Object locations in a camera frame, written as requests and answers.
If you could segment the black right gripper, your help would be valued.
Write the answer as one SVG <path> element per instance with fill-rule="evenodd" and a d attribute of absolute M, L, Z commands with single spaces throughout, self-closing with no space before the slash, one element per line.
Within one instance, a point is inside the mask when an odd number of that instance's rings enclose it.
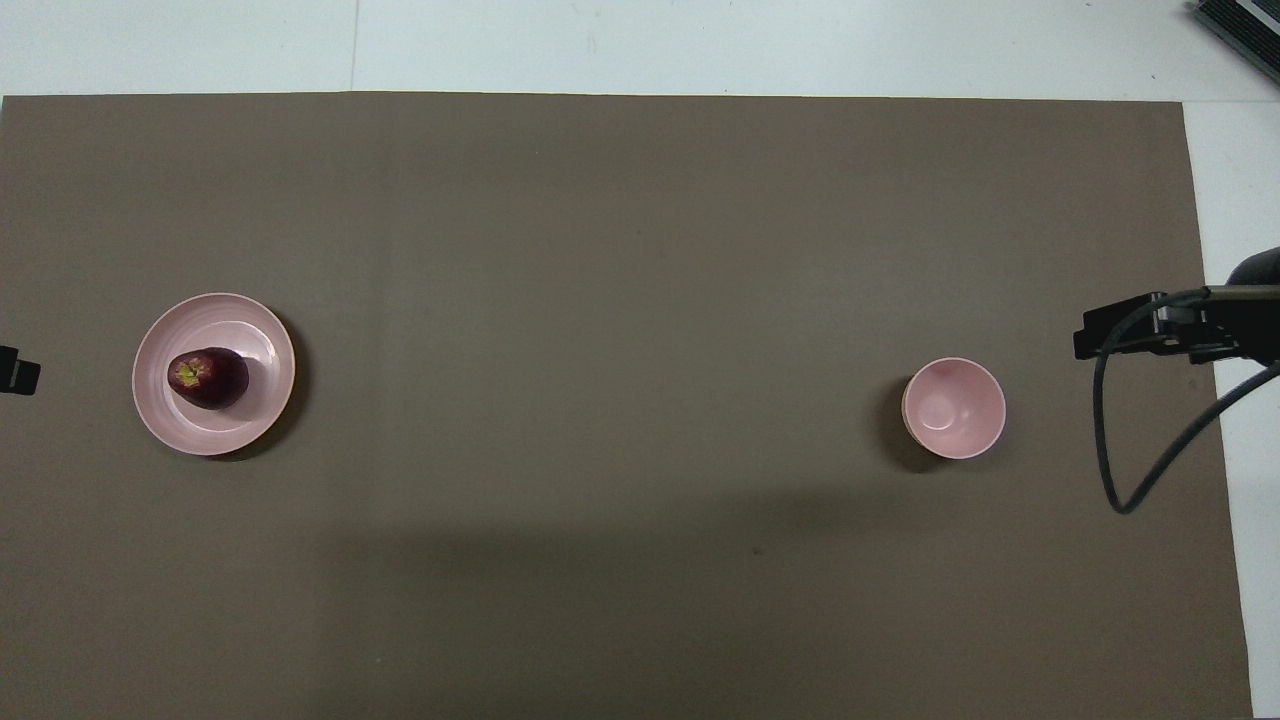
<path fill-rule="evenodd" d="M 1193 365 L 1229 359 L 1262 366 L 1280 361 L 1280 288 L 1197 288 L 1166 295 L 1140 293 L 1084 311 L 1082 328 L 1073 333 L 1075 360 L 1097 359 L 1110 347 L 1111 354 L 1185 356 Z M 1157 300 L 1164 302 L 1155 311 L 1158 333 L 1129 329 L 1108 345 L 1116 325 Z"/>

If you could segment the pink bowl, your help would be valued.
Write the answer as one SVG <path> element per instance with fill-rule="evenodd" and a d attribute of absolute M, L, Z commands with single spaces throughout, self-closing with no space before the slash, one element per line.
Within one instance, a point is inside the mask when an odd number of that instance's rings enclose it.
<path fill-rule="evenodd" d="M 945 460 L 970 460 L 1004 437 L 1007 400 L 995 375 L 966 357 L 938 357 L 906 380 L 900 414 L 911 439 Z"/>

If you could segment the dark grey ribbed device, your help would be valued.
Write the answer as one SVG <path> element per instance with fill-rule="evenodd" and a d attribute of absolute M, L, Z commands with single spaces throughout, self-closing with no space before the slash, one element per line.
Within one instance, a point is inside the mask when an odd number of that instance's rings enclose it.
<path fill-rule="evenodd" d="M 1193 17 L 1239 53 L 1280 63 L 1280 0 L 1190 0 Z"/>

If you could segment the brown table mat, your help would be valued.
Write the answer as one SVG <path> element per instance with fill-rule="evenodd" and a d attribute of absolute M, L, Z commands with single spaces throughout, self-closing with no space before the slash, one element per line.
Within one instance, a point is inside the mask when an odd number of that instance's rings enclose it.
<path fill-rule="evenodd" d="M 1172 102 L 6 97 L 0 720 L 1248 715 L 1220 436 L 1115 514 L 1073 352 L 1203 281 Z M 131 377 L 216 292 L 297 368 L 200 457 Z"/>

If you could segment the dark red apple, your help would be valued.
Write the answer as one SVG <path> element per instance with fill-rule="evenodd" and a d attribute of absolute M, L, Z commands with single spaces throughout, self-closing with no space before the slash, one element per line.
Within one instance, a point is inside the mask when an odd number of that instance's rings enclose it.
<path fill-rule="evenodd" d="M 223 410 L 247 391 L 250 365 L 229 348 L 206 347 L 174 356 L 165 375 L 169 388 L 188 404 Z"/>

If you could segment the pink plate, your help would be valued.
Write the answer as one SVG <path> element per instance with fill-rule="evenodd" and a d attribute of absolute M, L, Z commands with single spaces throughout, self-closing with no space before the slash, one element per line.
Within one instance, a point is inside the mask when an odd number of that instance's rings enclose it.
<path fill-rule="evenodd" d="M 198 407 L 166 382 L 170 360 L 206 347 L 246 360 L 247 389 L 229 407 Z M 200 457 L 233 454 L 264 437 L 285 411 L 296 368 L 291 334 L 271 309 L 239 293 L 201 293 L 166 310 L 143 336 L 131 377 L 134 409 L 169 448 Z"/>

